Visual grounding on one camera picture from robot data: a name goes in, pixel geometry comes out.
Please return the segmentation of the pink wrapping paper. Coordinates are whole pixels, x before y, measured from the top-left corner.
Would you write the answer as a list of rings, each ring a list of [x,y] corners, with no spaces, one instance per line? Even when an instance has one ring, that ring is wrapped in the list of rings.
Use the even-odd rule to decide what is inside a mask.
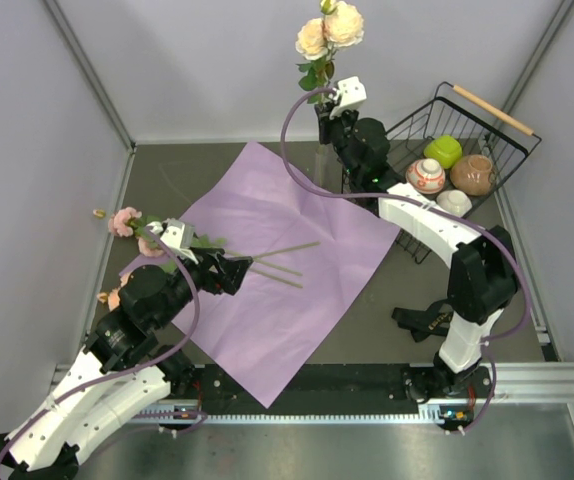
[[[124,200],[254,258],[236,295],[201,295],[193,341],[261,405],[309,362],[395,361],[398,228],[300,188],[275,145],[141,145]]]

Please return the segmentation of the cream white rose stem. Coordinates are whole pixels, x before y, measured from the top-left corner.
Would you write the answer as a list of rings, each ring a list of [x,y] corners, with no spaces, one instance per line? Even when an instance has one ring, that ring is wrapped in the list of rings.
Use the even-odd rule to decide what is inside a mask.
[[[362,42],[364,18],[356,6],[346,1],[321,1],[322,16],[309,20],[297,33],[295,49],[304,58],[298,64],[302,74],[298,85],[305,92],[331,87],[335,56],[340,50]],[[327,94],[317,94],[307,102],[330,103]]]

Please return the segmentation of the pink rose stem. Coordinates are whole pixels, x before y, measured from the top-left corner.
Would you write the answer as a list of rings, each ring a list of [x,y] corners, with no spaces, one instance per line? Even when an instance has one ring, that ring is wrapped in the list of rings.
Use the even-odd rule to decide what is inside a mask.
[[[108,230],[115,237],[135,238],[141,255],[147,258],[160,258],[166,252],[161,246],[162,241],[146,227],[152,221],[160,220],[156,217],[146,217],[134,207],[124,207],[109,217]],[[228,240],[225,238],[211,238],[207,234],[198,235],[195,232],[192,250],[222,249],[226,254],[234,255],[234,252],[227,248],[227,244]]]

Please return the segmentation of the black ribbon gold lettering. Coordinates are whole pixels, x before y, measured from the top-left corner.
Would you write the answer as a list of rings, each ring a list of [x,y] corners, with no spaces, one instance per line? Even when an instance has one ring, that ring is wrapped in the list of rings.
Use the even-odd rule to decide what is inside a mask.
[[[425,310],[395,308],[392,319],[399,328],[410,333],[416,343],[431,336],[446,337],[453,319],[454,310],[446,300],[433,302]]]

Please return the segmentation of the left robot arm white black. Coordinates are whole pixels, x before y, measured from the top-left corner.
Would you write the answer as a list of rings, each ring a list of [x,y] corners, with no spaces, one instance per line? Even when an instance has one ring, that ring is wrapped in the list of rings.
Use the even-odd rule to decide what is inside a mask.
[[[88,336],[69,371],[37,411],[0,434],[0,467],[13,479],[71,479],[109,436],[146,407],[193,387],[179,349],[160,346],[166,327],[200,291],[234,295],[253,260],[198,248],[174,271],[143,265],[118,291],[118,304]]]

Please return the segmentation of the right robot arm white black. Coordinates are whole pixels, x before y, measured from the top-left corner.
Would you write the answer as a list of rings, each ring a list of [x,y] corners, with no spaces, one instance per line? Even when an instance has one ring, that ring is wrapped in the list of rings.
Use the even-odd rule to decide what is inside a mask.
[[[492,329],[522,286],[510,234],[486,230],[442,209],[422,195],[387,162],[390,143],[384,125],[362,118],[355,109],[326,102],[315,108],[319,138],[333,148],[349,180],[344,198],[400,226],[438,255],[449,269],[445,299],[426,310],[396,309],[395,319],[434,320],[441,307],[451,310],[445,340],[429,371],[410,371],[410,398],[426,402],[468,389]]]

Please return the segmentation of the clear glass vase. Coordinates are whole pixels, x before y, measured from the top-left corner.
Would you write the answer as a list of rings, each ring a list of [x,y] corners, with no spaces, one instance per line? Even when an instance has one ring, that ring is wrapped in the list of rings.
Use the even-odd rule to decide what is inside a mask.
[[[315,149],[313,181],[316,186],[321,188],[326,185],[331,152],[330,144],[318,144]]]

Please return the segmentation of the white red patterned bowl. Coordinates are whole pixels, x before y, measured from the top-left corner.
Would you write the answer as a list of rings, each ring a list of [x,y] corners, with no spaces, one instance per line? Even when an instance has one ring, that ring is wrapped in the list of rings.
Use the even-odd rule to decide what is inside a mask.
[[[440,163],[431,158],[419,159],[406,170],[407,182],[422,194],[437,194],[445,184],[446,174]]]

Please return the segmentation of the green square cup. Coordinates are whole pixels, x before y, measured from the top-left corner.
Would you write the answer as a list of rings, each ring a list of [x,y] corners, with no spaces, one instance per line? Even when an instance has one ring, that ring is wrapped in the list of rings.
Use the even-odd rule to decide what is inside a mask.
[[[443,135],[432,140],[424,149],[425,158],[436,160],[443,169],[451,169],[463,156],[459,141],[450,135]]]

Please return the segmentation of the white flower-shaped cup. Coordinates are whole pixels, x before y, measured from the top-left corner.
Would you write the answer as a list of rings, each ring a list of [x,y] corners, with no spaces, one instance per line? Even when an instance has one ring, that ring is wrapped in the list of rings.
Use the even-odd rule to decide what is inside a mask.
[[[472,207],[472,201],[461,190],[447,190],[441,192],[436,199],[436,203],[446,212],[463,218]]]

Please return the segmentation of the brown ceramic pot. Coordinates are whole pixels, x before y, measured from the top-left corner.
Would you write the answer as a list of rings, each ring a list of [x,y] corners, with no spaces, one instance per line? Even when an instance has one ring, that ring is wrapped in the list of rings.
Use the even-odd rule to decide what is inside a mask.
[[[451,168],[450,180],[456,189],[469,196],[484,196],[495,184],[496,171],[487,156],[467,155]]]

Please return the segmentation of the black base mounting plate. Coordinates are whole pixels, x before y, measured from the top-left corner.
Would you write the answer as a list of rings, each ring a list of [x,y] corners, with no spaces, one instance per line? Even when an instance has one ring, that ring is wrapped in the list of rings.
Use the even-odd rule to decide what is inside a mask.
[[[404,364],[306,364],[265,407],[214,365],[195,370],[183,394],[211,415],[416,414],[407,397]]]

